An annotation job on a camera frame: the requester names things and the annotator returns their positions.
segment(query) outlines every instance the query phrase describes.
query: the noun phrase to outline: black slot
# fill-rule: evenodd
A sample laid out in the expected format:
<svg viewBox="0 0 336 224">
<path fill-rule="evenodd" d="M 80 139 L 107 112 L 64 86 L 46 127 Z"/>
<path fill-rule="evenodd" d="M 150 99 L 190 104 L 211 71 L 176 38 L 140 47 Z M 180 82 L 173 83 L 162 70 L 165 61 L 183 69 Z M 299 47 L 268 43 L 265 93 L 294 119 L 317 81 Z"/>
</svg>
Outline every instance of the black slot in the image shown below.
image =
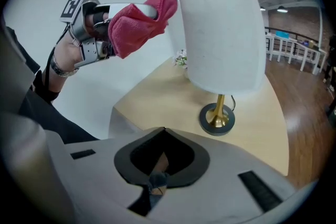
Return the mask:
<svg viewBox="0 0 336 224">
<path fill-rule="evenodd" d="M 282 203 L 282 200 L 253 171 L 238 176 L 264 212 Z"/>
<path fill-rule="evenodd" d="M 87 157 L 93 154 L 95 154 L 94 150 L 86 150 L 86 151 L 74 152 L 74 153 L 71 153 L 70 155 L 73 159 L 80 159 L 80 158 L 84 158 L 84 157 Z"/>
</svg>

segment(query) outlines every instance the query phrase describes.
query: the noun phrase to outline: bracelet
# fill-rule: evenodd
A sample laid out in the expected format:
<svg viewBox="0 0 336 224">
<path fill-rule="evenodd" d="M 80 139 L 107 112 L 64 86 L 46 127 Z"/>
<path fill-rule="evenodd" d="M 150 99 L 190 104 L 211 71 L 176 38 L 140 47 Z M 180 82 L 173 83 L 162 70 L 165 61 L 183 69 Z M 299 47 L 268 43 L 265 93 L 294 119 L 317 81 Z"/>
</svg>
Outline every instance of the bracelet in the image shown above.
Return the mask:
<svg viewBox="0 0 336 224">
<path fill-rule="evenodd" d="M 50 61 L 50 66 L 52 70 L 60 77 L 67 78 L 69 76 L 72 76 L 77 73 L 78 68 L 76 68 L 74 71 L 63 71 L 62 69 L 59 68 L 56 58 L 55 58 L 55 53 L 53 54 L 53 57 L 51 58 Z"/>
</svg>

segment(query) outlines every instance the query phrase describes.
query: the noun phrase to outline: red cloth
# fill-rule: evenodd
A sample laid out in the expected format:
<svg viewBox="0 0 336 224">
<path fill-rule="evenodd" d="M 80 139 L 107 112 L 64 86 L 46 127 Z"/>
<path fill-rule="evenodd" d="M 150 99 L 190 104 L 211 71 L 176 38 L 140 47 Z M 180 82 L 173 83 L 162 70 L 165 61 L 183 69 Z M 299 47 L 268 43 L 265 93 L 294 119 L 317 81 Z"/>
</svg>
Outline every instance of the red cloth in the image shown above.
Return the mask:
<svg viewBox="0 0 336 224">
<path fill-rule="evenodd" d="M 122 59 L 140 49 L 148 39 L 163 34 L 168 19 L 177 10 L 177 0 L 147 0 L 145 4 L 156 9 L 156 19 L 145 16 L 134 4 L 130 4 L 110 21 L 109 39 L 115 55 Z"/>
</svg>

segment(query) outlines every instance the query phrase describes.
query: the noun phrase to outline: wooden table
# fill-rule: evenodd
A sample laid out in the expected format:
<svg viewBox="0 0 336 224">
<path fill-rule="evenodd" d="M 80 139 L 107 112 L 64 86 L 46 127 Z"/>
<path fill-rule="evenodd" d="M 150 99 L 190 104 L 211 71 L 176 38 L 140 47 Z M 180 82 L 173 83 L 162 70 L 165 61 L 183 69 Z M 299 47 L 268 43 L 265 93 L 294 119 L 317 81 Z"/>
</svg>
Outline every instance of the wooden table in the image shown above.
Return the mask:
<svg viewBox="0 0 336 224">
<path fill-rule="evenodd" d="M 169 127 L 237 145 L 283 175 L 288 173 L 287 128 L 278 98 L 264 77 L 261 88 L 246 95 L 235 95 L 236 123 L 224 136 L 203 131 L 198 114 L 214 103 L 217 95 L 194 86 L 184 70 L 168 59 L 128 92 L 114 108 L 142 130 Z M 232 107 L 229 96 L 225 104 Z"/>
</svg>

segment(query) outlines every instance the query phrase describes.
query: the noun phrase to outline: wooden floor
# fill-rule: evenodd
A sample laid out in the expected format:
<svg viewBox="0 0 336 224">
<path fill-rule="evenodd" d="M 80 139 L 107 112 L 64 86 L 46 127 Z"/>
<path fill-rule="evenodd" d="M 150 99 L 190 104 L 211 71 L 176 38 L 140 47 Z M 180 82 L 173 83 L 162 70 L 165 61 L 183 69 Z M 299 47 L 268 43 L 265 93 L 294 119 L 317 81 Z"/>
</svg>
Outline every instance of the wooden floor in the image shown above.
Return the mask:
<svg viewBox="0 0 336 224">
<path fill-rule="evenodd" d="M 324 112 L 332 101 L 324 73 L 314 76 L 307 63 L 300 72 L 301 62 L 289 65 L 284 57 L 277 62 L 267 60 L 266 75 L 279 99 L 287 124 L 289 140 L 290 182 L 301 188 L 317 179 L 333 147 L 336 131 Z"/>
</svg>

